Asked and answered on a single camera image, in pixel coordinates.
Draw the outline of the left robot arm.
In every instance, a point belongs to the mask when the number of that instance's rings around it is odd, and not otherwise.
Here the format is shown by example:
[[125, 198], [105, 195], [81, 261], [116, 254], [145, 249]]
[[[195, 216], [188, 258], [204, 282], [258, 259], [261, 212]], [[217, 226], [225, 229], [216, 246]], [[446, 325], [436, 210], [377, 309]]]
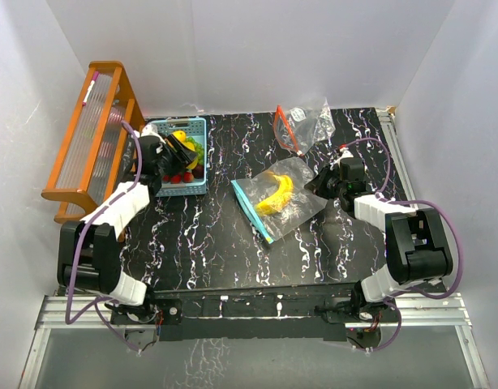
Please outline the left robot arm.
[[90, 291], [123, 305], [137, 322], [149, 323], [156, 302], [148, 286], [122, 269], [119, 238], [161, 188], [164, 176], [183, 172], [198, 158], [189, 141], [175, 133], [136, 139], [140, 157], [132, 159], [113, 194], [81, 220], [64, 223], [58, 249], [58, 283], [70, 290]]

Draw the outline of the dark red fake plum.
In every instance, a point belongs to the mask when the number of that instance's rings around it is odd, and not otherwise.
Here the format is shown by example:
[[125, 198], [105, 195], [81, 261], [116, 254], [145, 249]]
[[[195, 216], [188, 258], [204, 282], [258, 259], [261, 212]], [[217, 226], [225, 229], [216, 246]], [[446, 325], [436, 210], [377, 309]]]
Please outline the dark red fake plum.
[[200, 180], [204, 178], [205, 175], [205, 167], [203, 165], [197, 165], [196, 167], [193, 168], [191, 171], [194, 179]]

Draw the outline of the red zip clear bag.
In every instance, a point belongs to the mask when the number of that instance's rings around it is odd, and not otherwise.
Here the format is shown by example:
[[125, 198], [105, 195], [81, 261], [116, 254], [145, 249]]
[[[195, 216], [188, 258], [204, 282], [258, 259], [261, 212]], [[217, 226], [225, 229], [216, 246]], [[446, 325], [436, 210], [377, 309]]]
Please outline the red zip clear bag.
[[294, 107], [277, 106], [273, 133], [281, 148], [305, 155], [316, 143], [330, 139], [335, 124], [326, 97], [316, 97]]

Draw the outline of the red fake strawberries bunch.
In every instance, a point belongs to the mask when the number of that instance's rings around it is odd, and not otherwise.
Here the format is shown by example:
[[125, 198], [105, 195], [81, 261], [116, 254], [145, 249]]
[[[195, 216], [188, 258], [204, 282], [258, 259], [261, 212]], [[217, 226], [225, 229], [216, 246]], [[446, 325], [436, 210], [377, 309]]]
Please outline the red fake strawberries bunch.
[[187, 170], [181, 173], [177, 173], [174, 176], [170, 175], [165, 175], [162, 178], [162, 181], [164, 183], [170, 183], [170, 184], [179, 184], [179, 183], [192, 183], [194, 181], [195, 177], [193, 176], [192, 172]]

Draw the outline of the light blue plastic basket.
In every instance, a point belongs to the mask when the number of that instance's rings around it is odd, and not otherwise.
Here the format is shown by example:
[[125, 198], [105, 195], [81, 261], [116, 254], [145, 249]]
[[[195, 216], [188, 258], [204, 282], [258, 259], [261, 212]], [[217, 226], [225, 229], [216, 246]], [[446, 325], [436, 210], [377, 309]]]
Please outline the light blue plastic basket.
[[179, 119], [154, 119], [150, 121], [157, 126], [161, 136], [169, 135], [173, 131], [183, 130], [188, 137], [191, 137], [204, 146], [204, 167], [205, 175], [203, 179], [194, 179], [192, 183], [170, 184], [162, 182], [157, 197], [172, 197], [185, 195], [204, 195], [207, 192], [207, 174], [208, 174], [208, 129], [204, 118], [179, 118]]

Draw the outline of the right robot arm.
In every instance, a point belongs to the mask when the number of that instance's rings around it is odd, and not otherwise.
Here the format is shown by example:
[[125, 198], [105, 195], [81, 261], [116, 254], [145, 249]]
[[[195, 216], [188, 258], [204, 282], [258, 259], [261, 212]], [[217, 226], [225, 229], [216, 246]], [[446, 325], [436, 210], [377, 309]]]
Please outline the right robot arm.
[[437, 210], [415, 210], [380, 200], [369, 190], [363, 162], [341, 158], [325, 166], [305, 186], [324, 199], [338, 199], [342, 211], [385, 234], [386, 264], [360, 280], [351, 292], [352, 315], [363, 322], [380, 312], [380, 302], [453, 270], [453, 259]]

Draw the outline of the green fake grapes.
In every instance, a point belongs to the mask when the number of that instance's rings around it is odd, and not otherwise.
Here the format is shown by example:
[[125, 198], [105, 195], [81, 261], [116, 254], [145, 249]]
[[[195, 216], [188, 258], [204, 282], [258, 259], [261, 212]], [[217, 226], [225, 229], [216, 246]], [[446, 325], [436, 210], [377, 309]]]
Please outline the green fake grapes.
[[192, 143], [194, 148], [195, 148], [195, 152], [198, 154], [197, 156], [197, 164], [198, 165], [204, 165], [204, 146], [201, 142], [198, 142], [197, 140], [191, 138], [191, 137], [188, 137], [187, 138], [187, 141], [189, 143]]

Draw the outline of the blue zip clear bag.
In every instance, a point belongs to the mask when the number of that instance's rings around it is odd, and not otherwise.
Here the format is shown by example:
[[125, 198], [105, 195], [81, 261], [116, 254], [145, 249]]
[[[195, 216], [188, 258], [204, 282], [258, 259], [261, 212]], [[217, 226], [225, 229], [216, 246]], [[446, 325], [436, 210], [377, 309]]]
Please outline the blue zip clear bag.
[[247, 219], [273, 244], [325, 209], [328, 200], [304, 188], [313, 178], [314, 172], [296, 156], [231, 185]]

